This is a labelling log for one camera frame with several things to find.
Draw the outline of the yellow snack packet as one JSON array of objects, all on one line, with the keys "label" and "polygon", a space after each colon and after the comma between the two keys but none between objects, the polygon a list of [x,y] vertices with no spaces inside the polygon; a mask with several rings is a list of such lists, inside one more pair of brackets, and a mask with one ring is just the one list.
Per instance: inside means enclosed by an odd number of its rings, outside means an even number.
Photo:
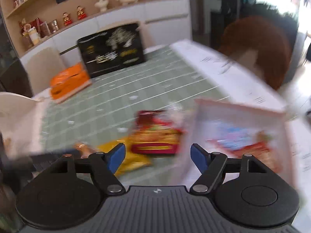
[{"label": "yellow snack packet", "polygon": [[126,147],[126,155],[125,159],[115,172],[116,176],[121,176],[122,174],[128,173],[130,171],[134,171],[140,169],[142,167],[151,166],[152,162],[145,155],[135,154],[131,151],[131,144],[129,143],[129,136],[124,136],[117,140],[111,140],[108,143],[101,144],[98,146],[99,151],[103,151],[105,153],[109,152],[114,146],[119,143],[124,143]]}]

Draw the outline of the beige scalloped cloth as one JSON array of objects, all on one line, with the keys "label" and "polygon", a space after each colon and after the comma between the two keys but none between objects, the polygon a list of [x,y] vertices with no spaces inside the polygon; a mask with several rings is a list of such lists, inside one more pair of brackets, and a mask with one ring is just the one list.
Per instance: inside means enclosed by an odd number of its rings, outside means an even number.
[{"label": "beige scalloped cloth", "polygon": [[39,154],[43,151],[41,127],[47,97],[38,99],[1,92],[1,133],[9,158]]}]

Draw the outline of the pink cardboard box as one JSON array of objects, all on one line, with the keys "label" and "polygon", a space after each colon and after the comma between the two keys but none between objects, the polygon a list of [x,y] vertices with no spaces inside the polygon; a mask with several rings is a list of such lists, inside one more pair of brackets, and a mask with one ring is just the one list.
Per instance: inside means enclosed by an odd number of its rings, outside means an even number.
[{"label": "pink cardboard box", "polygon": [[289,132],[284,111],[195,99],[176,158],[177,180],[189,185],[198,176],[199,171],[190,158],[190,147],[197,143],[207,152],[219,151],[228,157],[241,158],[243,154],[252,154],[297,187]]}]

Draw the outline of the orange tissue box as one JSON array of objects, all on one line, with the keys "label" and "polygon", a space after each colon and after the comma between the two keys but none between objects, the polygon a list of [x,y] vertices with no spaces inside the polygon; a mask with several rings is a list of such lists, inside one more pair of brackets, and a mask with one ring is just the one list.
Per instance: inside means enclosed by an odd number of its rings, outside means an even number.
[{"label": "orange tissue box", "polygon": [[59,104],[92,84],[87,70],[81,63],[71,66],[50,81],[50,96]]}]

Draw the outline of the white flower vase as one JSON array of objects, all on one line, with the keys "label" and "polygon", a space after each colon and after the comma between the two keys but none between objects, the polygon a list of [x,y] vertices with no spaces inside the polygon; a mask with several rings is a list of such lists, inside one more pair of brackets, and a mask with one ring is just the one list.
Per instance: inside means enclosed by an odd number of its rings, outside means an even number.
[{"label": "white flower vase", "polygon": [[109,0],[97,0],[94,6],[100,10],[100,12],[105,12],[107,10],[107,6],[109,4]]}]

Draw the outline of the white cabinet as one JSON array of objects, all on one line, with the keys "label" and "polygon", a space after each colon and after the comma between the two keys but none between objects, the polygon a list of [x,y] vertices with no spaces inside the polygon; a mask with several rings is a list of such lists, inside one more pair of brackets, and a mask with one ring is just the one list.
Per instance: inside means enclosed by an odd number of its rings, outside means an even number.
[{"label": "white cabinet", "polygon": [[189,0],[157,0],[122,7],[69,27],[32,48],[21,57],[26,63],[38,52],[52,47],[58,51],[67,67],[81,61],[76,46],[81,37],[117,24],[139,21],[147,28],[145,47],[168,45],[183,39],[192,39]]}]

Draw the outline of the beige dining chair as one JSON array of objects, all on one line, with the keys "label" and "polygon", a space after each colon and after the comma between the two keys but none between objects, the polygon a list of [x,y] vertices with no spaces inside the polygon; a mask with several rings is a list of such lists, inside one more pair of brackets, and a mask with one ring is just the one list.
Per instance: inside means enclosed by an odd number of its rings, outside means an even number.
[{"label": "beige dining chair", "polygon": [[25,65],[33,95],[49,88],[53,77],[66,66],[55,48],[48,47],[32,56]]}]

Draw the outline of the brown round chair back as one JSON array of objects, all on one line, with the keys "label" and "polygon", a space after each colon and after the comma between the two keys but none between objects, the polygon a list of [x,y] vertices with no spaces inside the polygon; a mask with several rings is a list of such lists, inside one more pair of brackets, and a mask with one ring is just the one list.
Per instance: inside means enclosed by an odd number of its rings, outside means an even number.
[{"label": "brown round chair back", "polygon": [[278,90],[289,70],[292,54],[283,30],[261,16],[236,20],[225,28],[218,51],[230,57],[246,50],[257,52],[256,74]]}]

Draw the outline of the red spicy snack packet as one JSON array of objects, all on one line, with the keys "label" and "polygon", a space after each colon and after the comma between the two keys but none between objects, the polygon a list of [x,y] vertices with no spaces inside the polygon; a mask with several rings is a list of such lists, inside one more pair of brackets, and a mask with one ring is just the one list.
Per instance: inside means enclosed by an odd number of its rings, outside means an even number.
[{"label": "red spicy snack packet", "polygon": [[174,155],[184,133],[184,115],[178,110],[140,110],[129,136],[133,153]]}]

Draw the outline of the red cracker packet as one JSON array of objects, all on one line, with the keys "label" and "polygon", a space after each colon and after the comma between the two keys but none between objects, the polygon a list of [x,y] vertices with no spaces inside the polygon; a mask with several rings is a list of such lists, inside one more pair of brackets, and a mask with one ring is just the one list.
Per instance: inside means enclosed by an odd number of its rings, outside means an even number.
[{"label": "red cracker packet", "polygon": [[252,154],[275,173],[279,173],[282,167],[279,163],[277,153],[268,146],[271,140],[272,137],[261,130],[256,133],[253,144],[234,150],[232,154],[239,158],[244,154]]}]

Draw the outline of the green grid tablecloth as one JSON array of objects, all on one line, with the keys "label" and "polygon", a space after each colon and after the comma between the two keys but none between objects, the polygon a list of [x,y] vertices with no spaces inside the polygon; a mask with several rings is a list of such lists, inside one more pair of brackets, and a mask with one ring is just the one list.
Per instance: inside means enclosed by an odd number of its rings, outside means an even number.
[{"label": "green grid tablecloth", "polygon": [[201,75],[169,47],[145,56],[137,66],[92,79],[92,84],[65,102],[45,100],[39,152],[85,143],[109,151],[126,143],[141,110],[179,110],[187,114],[194,100],[225,101],[220,87]]}]

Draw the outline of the round bun packet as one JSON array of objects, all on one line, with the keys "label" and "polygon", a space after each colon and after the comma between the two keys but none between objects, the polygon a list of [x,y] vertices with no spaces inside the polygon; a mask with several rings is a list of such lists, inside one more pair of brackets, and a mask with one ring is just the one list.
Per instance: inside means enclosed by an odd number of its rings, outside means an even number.
[{"label": "round bun packet", "polygon": [[90,154],[95,153],[94,148],[88,144],[76,143],[74,148],[80,152],[81,158],[88,158]]}]

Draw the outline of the red doll figurine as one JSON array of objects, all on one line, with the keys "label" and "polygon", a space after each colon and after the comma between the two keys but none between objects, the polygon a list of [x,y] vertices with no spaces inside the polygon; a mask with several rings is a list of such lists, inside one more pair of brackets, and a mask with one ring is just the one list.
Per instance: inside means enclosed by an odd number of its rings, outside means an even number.
[{"label": "red doll figurine", "polygon": [[77,7],[77,17],[78,17],[78,20],[82,20],[87,17],[87,14],[85,13],[84,8],[81,6]]},{"label": "red doll figurine", "polygon": [[72,24],[72,20],[70,18],[70,15],[67,12],[63,13],[63,24],[65,27]]}]

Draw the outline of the peppa pig candy packet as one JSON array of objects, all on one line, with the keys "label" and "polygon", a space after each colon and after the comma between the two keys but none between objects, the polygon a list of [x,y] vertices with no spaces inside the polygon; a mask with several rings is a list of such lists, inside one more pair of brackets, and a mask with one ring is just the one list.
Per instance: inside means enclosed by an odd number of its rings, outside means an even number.
[{"label": "peppa pig candy packet", "polygon": [[242,127],[233,123],[214,120],[208,123],[205,149],[225,149],[234,151],[255,142],[258,128]]}]

